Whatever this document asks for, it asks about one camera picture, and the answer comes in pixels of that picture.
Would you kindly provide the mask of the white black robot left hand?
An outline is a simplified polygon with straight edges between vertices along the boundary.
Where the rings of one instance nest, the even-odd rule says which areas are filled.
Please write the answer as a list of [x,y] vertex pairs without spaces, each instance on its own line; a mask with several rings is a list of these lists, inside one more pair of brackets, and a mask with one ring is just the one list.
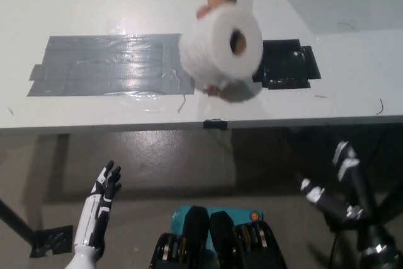
[[105,233],[115,195],[122,188],[121,167],[109,161],[85,200],[73,243],[74,256],[67,268],[96,268],[105,252]]

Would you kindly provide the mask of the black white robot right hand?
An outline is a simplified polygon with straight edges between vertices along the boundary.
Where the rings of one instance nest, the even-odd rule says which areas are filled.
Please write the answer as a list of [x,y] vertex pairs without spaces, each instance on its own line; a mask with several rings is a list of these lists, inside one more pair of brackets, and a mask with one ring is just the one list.
[[362,224],[378,222],[377,203],[353,146],[338,142],[332,158],[336,178],[341,185],[342,199],[332,196],[323,186],[300,174],[296,180],[308,202],[340,226],[357,229]]

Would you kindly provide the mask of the person's bare hand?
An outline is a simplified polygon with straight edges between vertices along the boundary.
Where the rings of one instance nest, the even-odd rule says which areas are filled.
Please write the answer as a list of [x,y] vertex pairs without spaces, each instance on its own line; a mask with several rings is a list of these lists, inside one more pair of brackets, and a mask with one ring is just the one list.
[[[199,8],[199,10],[196,12],[196,17],[198,20],[204,18],[209,12],[211,12],[213,8],[209,5],[204,5]],[[218,96],[221,92],[220,88],[212,85],[205,85],[203,92],[206,93],[209,96]]]

